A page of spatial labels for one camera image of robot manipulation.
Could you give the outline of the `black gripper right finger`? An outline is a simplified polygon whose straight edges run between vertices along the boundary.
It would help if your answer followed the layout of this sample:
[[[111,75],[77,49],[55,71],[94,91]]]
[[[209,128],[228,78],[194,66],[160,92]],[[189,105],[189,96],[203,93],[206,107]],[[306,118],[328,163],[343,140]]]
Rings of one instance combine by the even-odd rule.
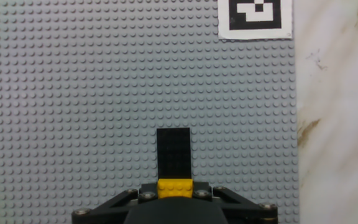
[[[217,206],[227,223],[278,224],[278,207],[274,203],[254,203],[227,187],[194,182],[193,198]]]

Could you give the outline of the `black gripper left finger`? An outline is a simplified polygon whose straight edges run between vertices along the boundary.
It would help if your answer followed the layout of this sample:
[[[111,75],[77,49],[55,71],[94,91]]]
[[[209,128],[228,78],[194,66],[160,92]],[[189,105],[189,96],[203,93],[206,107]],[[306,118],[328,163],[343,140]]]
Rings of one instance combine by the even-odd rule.
[[[124,223],[130,209],[158,199],[157,183],[142,184],[139,189],[129,189],[94,209],[79,208],[72,212],[72,224]]]

